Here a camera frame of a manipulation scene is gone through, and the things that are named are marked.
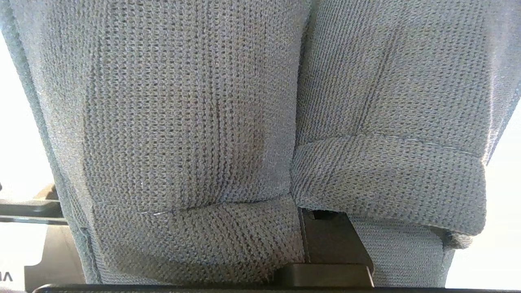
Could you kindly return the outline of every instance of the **seam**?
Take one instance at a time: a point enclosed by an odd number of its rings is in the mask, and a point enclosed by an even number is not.
[[[100,269],[98,268],[97,262],[95,260],[96,255],[95,255],[94,249],[92,247],[92,240],[91,240],[91,237],[89,234],[89,229],[88,228],[79,228],[78,231],[85,239],[85,244],[86,244],[87,250],[88,250],[88,253],[86,253],[86,255],[89,258],[88,260],[90,262],[91,268],[93,269],[93,273],[95,275],[96,281],[102,284],[103,280],[101,278]]]
[[[365,121],[367,120],[367,116],[369,115],[369,109],[371,109],[371,106],[374,104],[375,99],[377,98],[377,92],[379,90],[381,80],[384,77],[384,73],[388,70],[389,67],[390,56],[394,54],[396,51],[396,41],[398,39],[398,34],[399,30],[391,31],[390,38],[387,39],[387,48],[385,49],[381,57],[381,61],[378,64],[376,74],[373,77],[369,91],[365,96],[365,101],[362,106],[362,114],[356,122],[356,132],[361,132],[364,128]]]
[[[280,195],[280,196],[277,196],[277,197],[274,197],[274,198],[271,198],[271,199],[266,199],[266,200],[244,201],[244,202],[210,203],[210,204],[196,206],[196,207],[189,207],[187,209],[170,209],[170,210],[163,210],[163,211],[139,211],[139,210],[134,210],[132,206],[117,205],[117,204],[115,204],[113,202],[106,202],[106,201],[95,201],[93,203],[96,204],[96,205],[99,205],[99,206],[114,207],[114,208],[122,209],[122,210],[126,210],[126,211],[133,211],[133,212],[135,212],[137,214],[140,214],[140,215],[160,216],[160,215],[164,215],[164,214],[173,214],[173,213],[176,213],[176,212],[186,212],[186,211],[197,210],[197,209],[204,209],[204,208],[207,208],[207,207],[218,206],[218,205],[225,205],[225,204],[263,203],[263,202],[268,202],[268,201],[279,200],[284,195]]]
[[[315,140],[315,141],[312,141],[312,142],[307,142],[305,144],[298,145],[296,148],[298,149],[298,148],[304,147],[304,146],[306,146],[308,144],[313,144],[313,143],[316,143],[316,142],[322,142],[322,141],[326,141],[326,140],[330,140],[330,139],[356,138],[356,137],[375,137],[375,138],[379,138],[380,137],[381,140],[383,140],[383,141],[386,141],[385,140],[386,138],[391,138],[391,139],[400,139],[400,140],[403,140],[403,141],[419,142],[421,144],[433,145],[433,146],[436,146],[436,147],[441,147],[441,148],[447,149],[447,150],[453,150],[453,151],[456,151],[458,153],[466,154],[466,155],[469,155],[469,156],[481,159],[481,156],[477,155],[476,153],[469,152],[467,150],[462,150],[462,149],[459,149],[459,148],[455,148],[453,146],[443,145],[443,144],[434,143],[434,142],[425,141],[425,140],[419,140],[419,139],[415,139],[415,138],[403,138],[403,137],[397,137],[397,136],[386,136],[386,135],[376,135],[376,134],[367,134],[367,135],[366,134],[358,134],[358,135],[353,135],[353,136],[337,136],[337,137],[330,137],[330,138],[322,138],[322,139],[318,139],[318,140]]]

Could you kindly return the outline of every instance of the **stitching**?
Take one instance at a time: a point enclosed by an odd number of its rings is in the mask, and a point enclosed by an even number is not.
[[[426,145],[434,145],[434,146],[441,147],[441,148],[447,149],[447,150],[457,151],[459,153],[470,155],[470,156],[475,157],[475,158],[481,158],[480,156],[478,156],[477,154],[475,154],[473,152],[468,152],[466,150],[461,150],[461,149],[455,148],[453,146],[442,145],[442,144],[439,144],[439,143],[434,143],[434,142],[430,142],[430,141],[423,141],[423,140],[414,139],[414,138],[403,138],[403,137],[397,137],[397,136],[386,136],[386,135],[376,135],[376,134],[370,134],[370,135],[359,134],[359,135],[354,135],[354,136],[338,136],[338,137],[323,138],[323,139],[318,139],[318,140],[315,140],[315,141],[312,141],[312,142],[307,142],[305,144],[301,144],[301,145],[298,146],[298,148],[306,146],[308,144],[321,142],[321,141],[326,141],[326,140],[329,140],[329,139],[354,138],[354,137],[376,137],[376,138],[377,137],[382,137],[381,140],[383,140],[383,141],[386,141],[384,138],[401,139],[403,141],[414,141],[414,142],[419,142],[419,143],[426,144]]]
[[[279,200],[279,199],[281,199],[285,195],[289,195],[289,194],[283,194],[283,195],[280,195],[280,196],[277,196],[277,197],[274,197],[274,198],[257,200],[257,201],[218,202],[218,203],[210,203],[210,204],[196,206],[196,207],[189,207],[187,209],[173,209],[173,210],[166,210],[166,211],[150,211],[150,212],[134,210],[134,212],[136,212],[137,214],[140,214],[140,215],[148,215],[149,214],[149,215],[153,215],[153,216],[160,216],[160,215],[164,215],[164,214],[173,214],[175,212],[185,212],[185,211],[190,211],[190,210],[195,210],[195,209],[204,209],[206,207],[210,207],[210,206],[214,206],[214,205],[223,205],[223,204],[228,204],[228,203],[261,203],[261,202]],[[117,204],[114,204],[113,202],[94,201],[93,203],[97,204],[97,205],[100,205],[100,206],[115,207],[115,208],[126,210],[126,211],[132,211],[133,210],[132,206],[117,205]]]
[[[90,236],[90,233],[89,233],[89,229],[88,228],[78,228],[80,234],[84,237],[84,240],[85,240],[85,244],[87,246],[87,258],[89,258],[89,262],[90,262],[90,265],[91,265],[91,268],[93,268],[93,273],[95,275],[95,278],[96,278],[96,281],[100,282],[100,283],[103,283],[103,280],[101,278],[101,273],[100,273],[100,269],[98,268],[97,266],[97,262],[96,262],[96,254],[94,253],[94,249],[92,247],[92,239],[91,239],[91,236]]]

